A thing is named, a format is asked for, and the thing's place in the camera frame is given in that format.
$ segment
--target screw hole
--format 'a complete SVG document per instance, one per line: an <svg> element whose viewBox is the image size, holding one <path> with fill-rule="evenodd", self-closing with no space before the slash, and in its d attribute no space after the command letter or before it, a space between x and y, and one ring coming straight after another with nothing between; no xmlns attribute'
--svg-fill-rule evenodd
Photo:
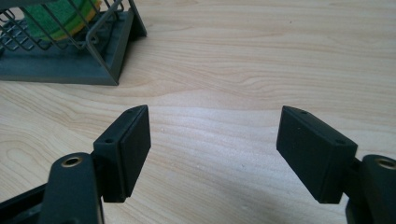
<svg viewBox="0 0 396 224"><path fill-rule="evenodd" d="M72 158L69 158L69 159L63 161L62 167L65 167L65 168L73 167L73 166L80 164L81 162L82 162L81 157L72 157Z"/></svg>
<svg viewBox="0 0 396 224"><path fill-rule="evenodd" d="M390 169L390 170L396 170L396 163L394 161L386 160L386 159L376 159L375 160L378 165Z"/></svg>
<svg viewBox="0 0 396 224"><path fill-rule="evenodd" d="M340 139L336 139L335 142L338 144L341 144L341 145L344 145L346 143L345 141L340 140Z"/></svg>

